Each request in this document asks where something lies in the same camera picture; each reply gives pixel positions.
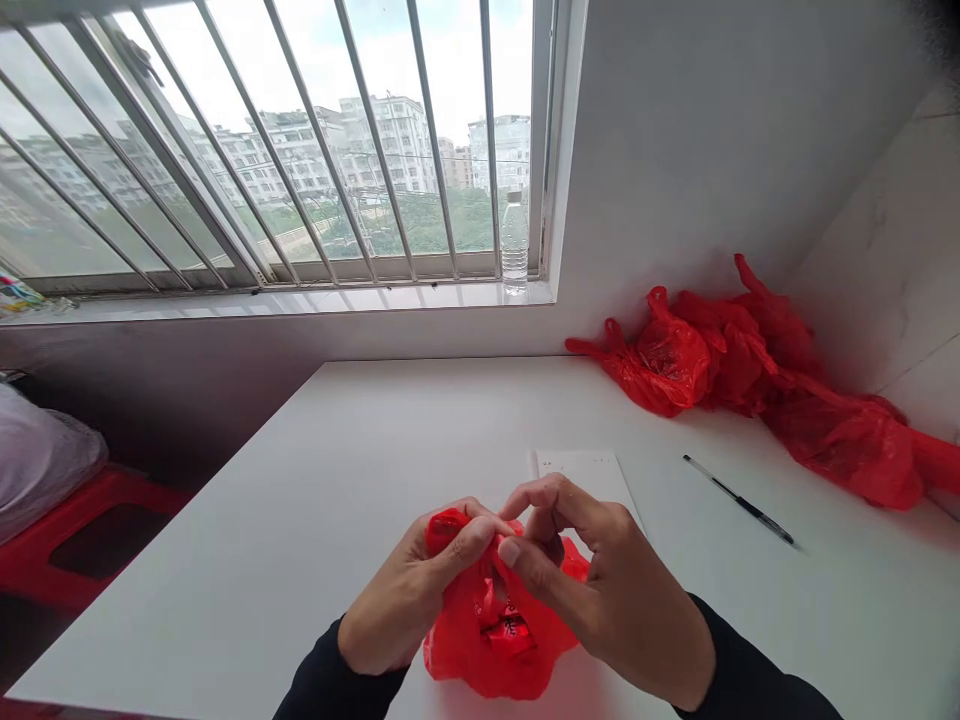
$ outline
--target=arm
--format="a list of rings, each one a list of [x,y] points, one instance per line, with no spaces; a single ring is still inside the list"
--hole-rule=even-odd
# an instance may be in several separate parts
[[[530,506],[523,537],[501,542],[500,559],[631,685],[688,720],[839,720],[813,687],[782,673],[688,595],[624,506],[600,502],[556,473],[518,487],[500,516],[512,520]],[[549,557],[564,528],[593,552],[586,583]]]
[[[815,687],[781,672],[703,600],[690,598],[710,629],[717,666],[700,707],[695,712],[677,709],[677,715],[686,720],[840,720]]]
[[[495,532],[514,534],[473,498],[448,507],[460,510],[470,522],[435,557],[427,553],[425,531],[439,511],[410,526],[347,614],[300,663],[274,720],[380,720],[387,714],[440,614],[447,585],[480,559]]]
[[[359,675],[340,654],[340,620],[325,632],[303,659],[273,720],[350,717],[380,720],[400,690],[408,667],[383,675]]]

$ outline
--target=hand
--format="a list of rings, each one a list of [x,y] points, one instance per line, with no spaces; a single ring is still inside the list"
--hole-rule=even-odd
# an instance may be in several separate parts
[[[500,543],[507,567],[553,608],[587,652],[641,690],[696,710],[716,668],[713,639],[630,512],[599,502],[559,473],[518,487],[500,517],[513,520],[530,505],[524,536]],[[593,551],[585,584],[557,567],[557,534],[564,528],[576,530]]]
[[[455,507],[472,518],[456,539],[427,557],[427,523]],[[340,622],[337,644],[355,673],[381,675],[413,662],[443,607],[443,591],[480,559],[494,533],[513,530],[475,498],[464,498],[417,519]]]

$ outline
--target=black sleeve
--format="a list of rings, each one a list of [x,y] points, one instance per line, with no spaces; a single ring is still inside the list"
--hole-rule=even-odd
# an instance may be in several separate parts
[[[677,715],[687,720],[841,720],[815,687],[782,673],[703,600],[690,597],[710,628],[717,669],[699,709],[677,710]]]
[[[400,690],[408,668],[383,675],[358,675],[340,655],[340,620],[327,630],[303,659],[274,720],[382,720]]]

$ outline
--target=white wall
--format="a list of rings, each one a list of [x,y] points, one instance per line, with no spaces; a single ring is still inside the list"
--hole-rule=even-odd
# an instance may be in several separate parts
[[[216,465],[328,359],[559,353],[652,285],[732,290],[736,251],[777,286],[929,85],[901,7],[594,0],[553,307],[9,328],[0,364]]]
[[[954,443],[960,443],[957,98],[956,86],[946,79],[937,84],[787,286],[840,386],[881,394],[914,427]]]

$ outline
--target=white table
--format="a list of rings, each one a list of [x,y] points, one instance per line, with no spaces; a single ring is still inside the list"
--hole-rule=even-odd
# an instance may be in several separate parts
[[[418,514],[498,506],[533,451],[613,450],[689,590],[846,718],[953,718],[960,533],[880,512],[794,464],[759,423],[667,421],[575,358],[327,364],[10,691],[171,718],[269,718],[316,637]],[[778,540],[689,453],[791,532]],[[666,719],[582,649],[536,703],[435,683],[418,658],[393,718]]]

